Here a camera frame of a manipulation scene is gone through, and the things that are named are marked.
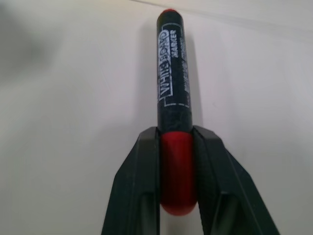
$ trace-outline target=clamp jaw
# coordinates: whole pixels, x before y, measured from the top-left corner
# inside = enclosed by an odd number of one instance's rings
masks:
[[[246,170],[212,131],[192,130],[204,235],[279,235]],[[159,235],[160,163],[156,127],[143,131],[118,170],[101,235]]]

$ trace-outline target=white wall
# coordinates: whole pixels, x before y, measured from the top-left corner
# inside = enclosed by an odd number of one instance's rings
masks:
[[[164,7],[2,2],[0,234],[98,235],[116,171],[157,123]],[[309,6],[278,18],[309,19]],[[281,234],[311,234],[312,21],[181,8],[195,124],[214,130],[250,172]],[[162,233],[201,234],[198,213],[162,212]]]

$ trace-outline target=black marker barrel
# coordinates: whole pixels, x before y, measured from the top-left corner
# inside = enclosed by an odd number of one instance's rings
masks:
[[[183,19],[172,9],[157,20],[158,128],[190,132],[192,115]]]

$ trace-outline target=marker label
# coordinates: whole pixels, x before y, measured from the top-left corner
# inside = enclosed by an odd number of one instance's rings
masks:
[[[160,32],[158,37],[158,100],[173,95],[170,33]]]

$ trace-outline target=red cap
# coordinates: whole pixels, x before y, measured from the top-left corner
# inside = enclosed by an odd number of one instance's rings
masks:
[[[186,215],[197,202],[193,138],[186,132],[161,135],[161,205],[172,215]]]
[[[175,10],[173,8],[168,8],[168,9],[164,10],[162,13],[169,12],[169,11],[174,11],[174,12],[178,13],[177,10]]]

